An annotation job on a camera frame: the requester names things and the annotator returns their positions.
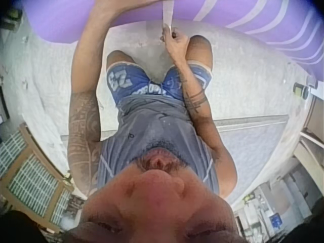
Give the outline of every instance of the wooden frame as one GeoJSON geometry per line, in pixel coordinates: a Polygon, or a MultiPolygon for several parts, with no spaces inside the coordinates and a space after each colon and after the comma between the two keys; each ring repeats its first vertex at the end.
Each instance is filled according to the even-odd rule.
{"type": "Polygon", "coordinates": [[[1,194],[7,199],[10,204],[13,205],[15,209],[24,212],[29,218],[31,218],[40,226],[51,229],[54,232],[58,233],[60,231],[60,228],[51,222],[51,216],[63,190],[66,189],[70,192],[73,192],[74,187],[67,181],[65,181],[64,176],[53,166],[47,156],[41,151],[40,147],[29,132],[27,125],[21,124],[19,130],[26,142],[27,147],[15,159],[6,174],[1,179],[1,194]],[[55,189],[52,198],[50,199],[44,217],[41,217],[29,207],[27,207],[7,189],[7,186],[9,185],[13,177],[17,174],[20,167],[32,154],[37,157],[37,159],[42,163],[47,171],[58,181],[58,186],[55,189]]]}

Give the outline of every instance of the blue shorts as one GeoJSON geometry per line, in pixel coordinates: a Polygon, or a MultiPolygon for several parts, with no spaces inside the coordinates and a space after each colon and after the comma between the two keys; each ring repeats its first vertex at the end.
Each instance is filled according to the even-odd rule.
{"type": "MultiPolygon", "coordinates": [[[[196,61],[188,64],[203,89],[206,89],[213,75],[207,66],[196,61]]],[[[135,63],[116,62],[107,71],[107,84],[116,105],[130,95],[155,94],[183,101],[182,84],[178,70],[172,66],[161,84],[152,82],[143,68],[135,63]]]]}

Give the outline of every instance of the beard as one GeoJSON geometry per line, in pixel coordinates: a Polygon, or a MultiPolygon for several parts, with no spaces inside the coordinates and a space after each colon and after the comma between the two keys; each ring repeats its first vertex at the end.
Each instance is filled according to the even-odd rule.
{"type": "Polygon", "coordinates": [[[138,156],[134,157],[132,163],[135,163],[137,167],[143,172],[148,170],[162,170],[168,174],[173,171],[177,171],[180,168],[185,168],[188,163],[177,150],[175,144],[165,140],[152,141],[145,149],[143,149],[138,156]],[[150,156],[148,154],[154,151],[155,155],[167,155],[167,163],[151,163],[150,156]]]}

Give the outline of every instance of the man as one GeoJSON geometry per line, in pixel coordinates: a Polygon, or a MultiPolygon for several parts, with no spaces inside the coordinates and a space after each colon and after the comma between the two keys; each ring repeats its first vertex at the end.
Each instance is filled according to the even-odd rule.
{"type": "Polygon", "coordinates": [[[67,239],[242,242],[223,199],[237,175],[204,92],[213,65],[204,37],[189,39],[164,26],[162,40],[175,66],[161,85],[125,53],[109,54],[107,85],[119,127],[100,142],[96,87],[109,26],[119,14],[156,1],[97,0],[76,47],[68,161],[77,187],[86,195],[96,192],[67,239]]]}

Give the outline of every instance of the concrete floor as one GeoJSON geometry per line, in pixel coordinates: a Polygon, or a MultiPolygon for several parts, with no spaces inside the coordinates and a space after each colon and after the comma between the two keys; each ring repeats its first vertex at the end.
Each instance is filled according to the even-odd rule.
{"type": "MultiPolygon", "coordinates": [[[[214,79],[206,95],[214,120],[289,115],[268,163],[244,193],[251,191],[292,155],[310,105],[310,99],[296,97],[292,88],[295,82],[305,84],[308,74],[282,53],[238,32],[197,22],[175,21],[174,26],[188,35],[204,35],[212,43],[214,79]]],[[[116,49],[125,51],[149,77],[161,80],[171,61],[159,40],[160,27],[161,22],[156,21],[110,29],[104,56],[116,49]]],[[[5,137],[21,122],[27,122],[43,151],[62,172],[68,169],[61,136],[68,135],[70,67],[75,46],[40,39],[24,19],[17,33],[6,37],[1,53],[3,90],[11,116],[11,122],[1,127],[2,135],[5,137]]],[[[102,130],[116,130],[117,109],[105,82],[104,68],[97,94],[102,130]]]]}

